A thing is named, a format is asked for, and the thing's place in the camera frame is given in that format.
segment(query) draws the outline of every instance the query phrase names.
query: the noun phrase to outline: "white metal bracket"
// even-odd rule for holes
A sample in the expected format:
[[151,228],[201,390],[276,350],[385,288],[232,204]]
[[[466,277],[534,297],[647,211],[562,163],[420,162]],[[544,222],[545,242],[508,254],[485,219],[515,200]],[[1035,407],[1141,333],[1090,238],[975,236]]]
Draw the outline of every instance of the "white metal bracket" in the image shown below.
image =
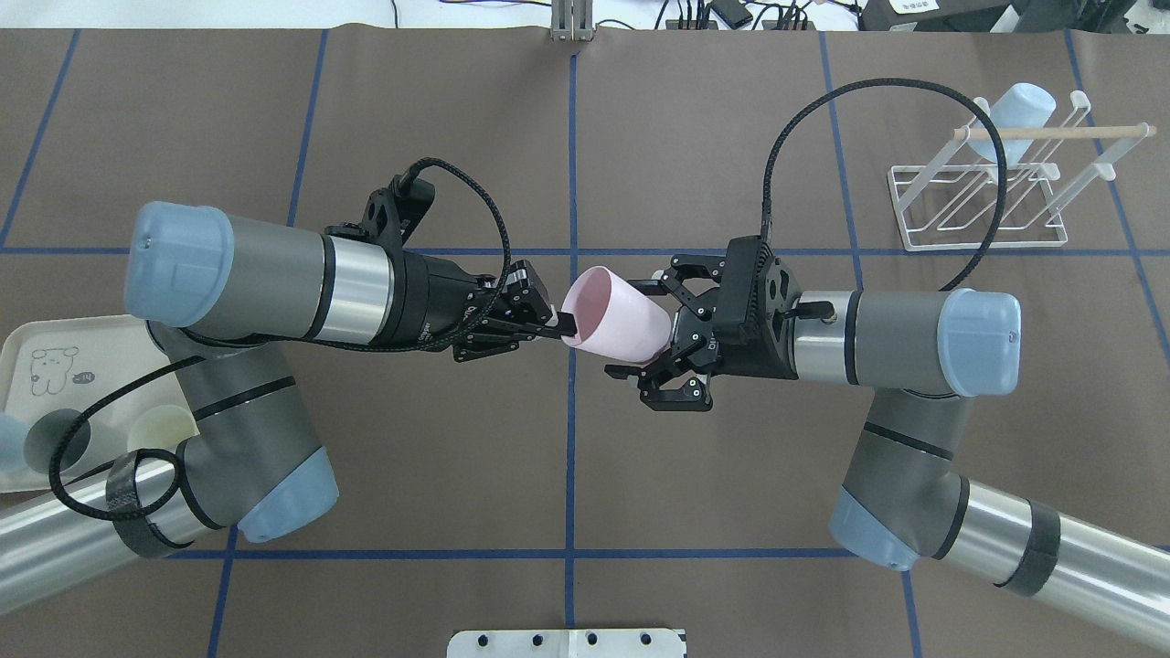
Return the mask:
[[593,0],[552,0],[553,41],[593,40]]
[[461,631],[447,658],[686,658],[680,629],[551,629]]

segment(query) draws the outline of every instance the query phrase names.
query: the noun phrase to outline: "black device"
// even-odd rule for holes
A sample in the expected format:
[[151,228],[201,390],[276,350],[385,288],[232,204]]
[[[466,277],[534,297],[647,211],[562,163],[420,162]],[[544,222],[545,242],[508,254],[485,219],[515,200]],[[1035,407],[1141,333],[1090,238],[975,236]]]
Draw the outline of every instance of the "black device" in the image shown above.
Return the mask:
[[751,22],[751,12],[739,0],[711,0],[708,5],[731,29]]
[[[553,310],[548,289],[528,260],[512,262],[500,281],[493,275],[468,274],[446,259],[406,251],[434,198],[434,185],[410,174],[395,176],[388,186],[370,194],[359,222],[325,228],[325,235],[332,238],[378,245],[394,268],[395,304],[371,347],[429,342],[467,322],[486,304],[491,308],[480,324],[450,343],[455,361],[508,352],[537,336],[559,338],[577,333],[572,315]],[[501,290],[493,303],[497,287]],[[446,347],[422,349],[442,351]]]
[[[695,295],[686,286],[690,280],[716,286]],[[615,379],[633,378],[642,403],[655,411],[710,410],[715,375],[796,379],[793,321],[835,313],[828,302],[798,303],[796,276],[759,235],[731,240],[722,256],[675,254],[662,274],[629,285],[681,304],[669,349],[645,365],[605,366]],[[663,389],[689,372],[695,375],[682,386]]]

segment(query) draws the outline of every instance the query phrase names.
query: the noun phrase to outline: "light blue joint cap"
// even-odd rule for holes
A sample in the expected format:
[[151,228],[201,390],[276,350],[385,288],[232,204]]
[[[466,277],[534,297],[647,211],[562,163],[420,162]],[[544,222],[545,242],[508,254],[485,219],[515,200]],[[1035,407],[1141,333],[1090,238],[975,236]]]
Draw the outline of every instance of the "light blue joint cap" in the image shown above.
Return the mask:
[[28,468],[25,462],[25,437],[27,423],[16,420],[0,411],[0,473],[12,473]]
[[191,327],[215,306],[232,270],[235,238],[223,211],[151,201],[138,211],[126,269],[126,310]]
[[[997,129],[1003,128],[1044,128],[1048,123],[1048,117],[1057,111],[1057,100],[1031,82],[1017,82],[1004,92],[1003,96],[991,105],[991,123]],[[984,158],[996,162],[996,148],[990,140],[968,142],[972,149]],[[1031,139],[1005,139],[1004,155],[1007,156],[1007,165],[1017,165],[1028,146]]]
[[959,288],[938,314],[938,362],[956,393],[1005,396],[1020,373],[1020,303],[1006,293]]
[[862,560],[895,571],[909,571],[918,554],[897,539],[841,487],[828,532],[837,543]]
[[262,543],[308,526],[335,502],[337,480],[322,446],[268,492],[236,527],[252,543]]

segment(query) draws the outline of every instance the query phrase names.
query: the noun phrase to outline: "robotic arm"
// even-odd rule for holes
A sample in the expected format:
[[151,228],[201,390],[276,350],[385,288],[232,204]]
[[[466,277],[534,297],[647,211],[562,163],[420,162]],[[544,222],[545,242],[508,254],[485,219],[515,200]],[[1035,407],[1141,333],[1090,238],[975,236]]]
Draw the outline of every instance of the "robotic arm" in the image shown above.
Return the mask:
[[[716,286],[696,295],[690,279]],[[655,411],[710,410],[716,375],[876,389],[830,522],[841,546],[899,571],[923,556],[955,564],[1170,650],[1170,554],[951,469],[973,398],[1016,388],[1014,297],[804,292],[755,235],[629,283],[680,304],[661,355],[606,366]]]
[[[502,276],[404,249],[434,200],[434,187],[418,178],[432,165],[488,205],[503,241]],[[212,207],[147,204],[125,301],[172,365],[77,417],[49,466],[55,491],[0,514],[0,614],[230,525],[263,542],[319,518],[337,484],[278,341],[371,352],[452,347],[464,362],[574,334],[531,263],[510,263],[508,254],[490,197],[434,159],[373,192],[358,222],[323,235]],[[61,482],[68,437],[102,406],[171,371],[199,434],[174,454],[136,451],[108,472]]]

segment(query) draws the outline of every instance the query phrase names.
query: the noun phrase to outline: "silver metal tube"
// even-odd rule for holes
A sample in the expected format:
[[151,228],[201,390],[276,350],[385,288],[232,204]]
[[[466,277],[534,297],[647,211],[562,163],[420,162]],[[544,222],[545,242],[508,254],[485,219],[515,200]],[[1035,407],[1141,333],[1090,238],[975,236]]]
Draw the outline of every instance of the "silver metal tube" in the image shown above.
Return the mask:
[[1002,583],[1016,573],[1031,532],[1026,500],[971,482],[963,526],[943,562]]
[[1057,568],[1034,598],[1170,651],[1170,554],[1060,515]]
[[394,290],[394,269],[377,245],[328,238],[337,261],[333,294],[325,322],[317,334],[322,341],[365,344],[386,323]]
[[852,290],[805,290],[799,303],[830,302],[837,310],[832,322],[797,320],[792,328],[792,362],[800,379],[848,384],[845,365],[845,315]]
[[[970,485],[963,526],[943,562],[1000,584],[1024,556],[1032,509],[1024,499]],[[1170,554],[1061,514],[1057,555],[1032,598],[1170,651]]]
[[[143,505],[158,499],[173,468],[157,459],[143,460],[136,472]],[[85,505],[105,509],[105,473],[69,485]],[[150,521],[173,542],[209,532],[176,494]],[[0,515],[0,615],[62,592],[138,558],[122,542],[113,523],[77,514],[51,493]]]

